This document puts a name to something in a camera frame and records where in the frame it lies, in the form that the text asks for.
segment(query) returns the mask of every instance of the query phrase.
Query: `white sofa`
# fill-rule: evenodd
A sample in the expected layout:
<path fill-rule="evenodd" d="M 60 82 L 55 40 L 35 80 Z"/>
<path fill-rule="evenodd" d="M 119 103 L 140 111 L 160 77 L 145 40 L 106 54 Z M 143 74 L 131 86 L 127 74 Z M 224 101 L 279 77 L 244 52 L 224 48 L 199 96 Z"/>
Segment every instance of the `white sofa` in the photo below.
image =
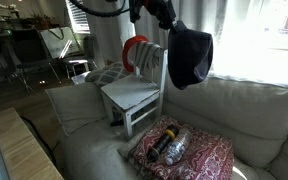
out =
<path fill-rule="evenodd" d="M 61 96 L 65 94 L 69 95 L 68 102 L 70 98 L 75 99 L 72 102 L 84 101 L 83 108 L 92 114 L 104 111 L 100 90 L 93 83 L 47 92 L 61 122 L 63 109 L 58 104 L 63 103 Z M 163 112 L 178 121 L 229 137 L 236 157 L 233 180 L 288 180 L 288 86 L 210 74 L 203 83 L 181 91 L 168 78 Z M 117 151 L 125 144 L 123 127 L 110 127 L 106 118 L 98 119 L 101 120 L 83 119 L 83 125 L 74 126 L 71 134 L 61 137 L 70 179 L 139 179 L 136 170 Z"/>

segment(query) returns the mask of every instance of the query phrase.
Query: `black hat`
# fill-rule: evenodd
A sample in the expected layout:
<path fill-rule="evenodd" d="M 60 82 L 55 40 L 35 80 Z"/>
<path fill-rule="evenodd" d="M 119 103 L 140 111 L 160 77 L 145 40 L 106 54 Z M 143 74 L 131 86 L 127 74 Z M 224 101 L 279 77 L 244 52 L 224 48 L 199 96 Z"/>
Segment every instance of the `black hat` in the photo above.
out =
<path fill-rule="evenodd" d="M 187 29 L 178 21 L 180 30 L 171 29 L 168 36 L 168 71 L 178 89 L 202 82 L 213 60 L 212 35 Z"/>

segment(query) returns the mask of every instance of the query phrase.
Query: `sofa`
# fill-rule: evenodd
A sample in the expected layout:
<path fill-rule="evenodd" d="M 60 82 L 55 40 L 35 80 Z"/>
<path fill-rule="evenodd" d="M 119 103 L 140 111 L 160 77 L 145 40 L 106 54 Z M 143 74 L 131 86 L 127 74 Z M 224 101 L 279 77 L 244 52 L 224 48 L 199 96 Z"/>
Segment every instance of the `sofa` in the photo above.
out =
<path fill-rule="evenodd" d="M 69 179 L 141 179 L 118 149 L 136 144 L 154 120 L 124 138 L 111 127 L 100 88 L 92 82 L 47 90 L 63 126 L 60 142 Z M 167 77 L 163 114 L 232 140 L 232 180 L 288 180 L 288 85 L 210 73 L 176 89 Z"/>

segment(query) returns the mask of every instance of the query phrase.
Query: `plastic bottle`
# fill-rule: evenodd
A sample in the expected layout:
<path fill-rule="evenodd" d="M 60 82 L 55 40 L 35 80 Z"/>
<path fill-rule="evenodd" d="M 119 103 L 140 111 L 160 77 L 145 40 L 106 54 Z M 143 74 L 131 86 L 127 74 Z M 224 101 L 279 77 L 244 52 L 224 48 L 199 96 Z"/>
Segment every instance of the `plastic bottle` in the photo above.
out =
<path fill-rule="evenodd" d="M 180 129 L 180 132 L 167 149 L 165 156 L 165 162 L 167 165 L 172 165 L 182 158 L 191 139 L 192 134 L 189 128 L 184 126 L 182 129 Z"/>
<path fill-rule="evenodd" d="M 155 162 L 159 158 L 162 151 L 167 147 L 167 145 L 175 139 L 178 134 L 179 129 L 174 126 L 168 126 L 164 134 L 160 137 L 160 139 L 154 144 L 153 147 L 147 153 L 147 160 L 149 162 Z"/>

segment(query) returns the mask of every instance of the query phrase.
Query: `wooden floor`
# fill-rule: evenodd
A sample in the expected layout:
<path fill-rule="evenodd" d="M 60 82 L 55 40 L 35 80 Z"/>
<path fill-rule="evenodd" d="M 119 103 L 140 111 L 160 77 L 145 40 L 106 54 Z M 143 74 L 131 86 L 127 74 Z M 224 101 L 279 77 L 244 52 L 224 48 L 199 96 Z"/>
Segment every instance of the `wooden floor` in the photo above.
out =
<path fill-rule="evenodd" d="M 52 149 L 58 142 L 60 124 L 52 104 L 45 93 L 45 89 L 73 85 L 72 81 L 67 79 L 65 71 L 62 68 L 55 67 L 55 70 L 60 76 L 61 84 L 49 69 L 28 74 L 28 81 L 36 91 L 35 94 L 27 91 L 16 79 L 12 79 L 11 82 L 6 81 L 4 78 L 0 79 L 0 111 L 14 107 L 19 115 L 33 122 L 41 136 Z M 46 84 L 41 85 L 39 84 L 40 81 L 45 81 Z M 54 150 L 54 155 L 58 162 L 58 170 L 62 174 L 64 173 L 63 176 L 65 177 L 61 146 L 57 146 Z"/>

